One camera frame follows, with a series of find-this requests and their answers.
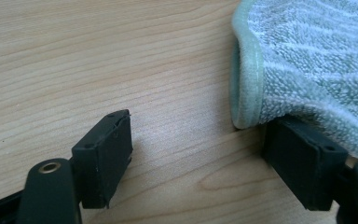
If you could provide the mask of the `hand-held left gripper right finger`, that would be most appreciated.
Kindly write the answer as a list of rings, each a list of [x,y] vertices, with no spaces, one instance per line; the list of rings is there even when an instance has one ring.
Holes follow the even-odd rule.
[[[348,151],[308,123],[285,116],[267,124],[262,157],[305,208],[328,211]]]

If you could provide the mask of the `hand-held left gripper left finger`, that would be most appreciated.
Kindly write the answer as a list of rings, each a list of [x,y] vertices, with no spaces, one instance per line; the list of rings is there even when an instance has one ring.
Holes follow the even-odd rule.
[[[86,209],[108,207],[131,162],[131,115],[128,109],[104,116],[72,148],[79,201]]]

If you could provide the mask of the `light green striped towel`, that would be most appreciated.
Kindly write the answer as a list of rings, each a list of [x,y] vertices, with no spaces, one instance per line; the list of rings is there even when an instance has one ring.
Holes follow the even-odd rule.
[[[232,28],[233,124],[292,115],[358,158],[358,0],[241,0]]]

